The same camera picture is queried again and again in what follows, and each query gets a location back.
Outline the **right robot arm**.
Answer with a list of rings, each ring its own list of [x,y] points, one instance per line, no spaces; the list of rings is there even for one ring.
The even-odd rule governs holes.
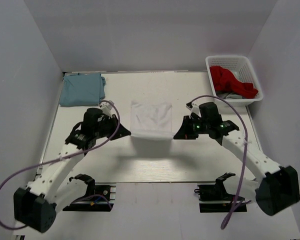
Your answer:
[[[213,185],[195,189],[203,202],[238,200],[256,202],[268,216],[273,216],[300,201],[298,173],[292,166],[281,166],[249,143],[243,132],[231,120],[223,120],[214,102],[186,104],[185,115],[175,140],[195,140],[208,135],[220,146],[234,154],[254,175],[254,180],[241,179],[227,172],[215,179]]]

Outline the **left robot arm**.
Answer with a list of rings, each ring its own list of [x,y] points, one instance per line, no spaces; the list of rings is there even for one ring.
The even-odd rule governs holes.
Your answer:
[[[88,108],[83,120],[71,130],[58,154],[58,162],[50,163],[41,175],[13,195],[14,217],[17,221],[45,233],[57,214],[74,201],[95,196],[95,180],[86,174],[69,176],[98,139],[116,140],[130,136],[116,115],[104,109]]]

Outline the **white t-shirt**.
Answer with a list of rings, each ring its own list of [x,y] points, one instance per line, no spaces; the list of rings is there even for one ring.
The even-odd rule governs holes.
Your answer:
[[[130,132],[134,138],[151,141],[170,141],[172,132],[172,104],[148,104],[132,101],[130,106]]]

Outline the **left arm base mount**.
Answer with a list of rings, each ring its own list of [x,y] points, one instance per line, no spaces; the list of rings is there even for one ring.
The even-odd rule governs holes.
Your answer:
[[[63,212],[110,212],[115,202],[116,186],[99,184],[89,175],[78,174],[68,179],[67,184],[74,180],[84,183],[84,195],[80,200],[73,201],[63,208]]]

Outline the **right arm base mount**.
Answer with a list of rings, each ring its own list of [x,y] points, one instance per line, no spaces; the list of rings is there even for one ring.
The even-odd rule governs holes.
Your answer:
[[[234,203],[235,195],[226,192],[224,181],[235,176],[234,173],[225,173],[214,183],[202,183],[194,189],[199,199],[200,213],[228,213]]]

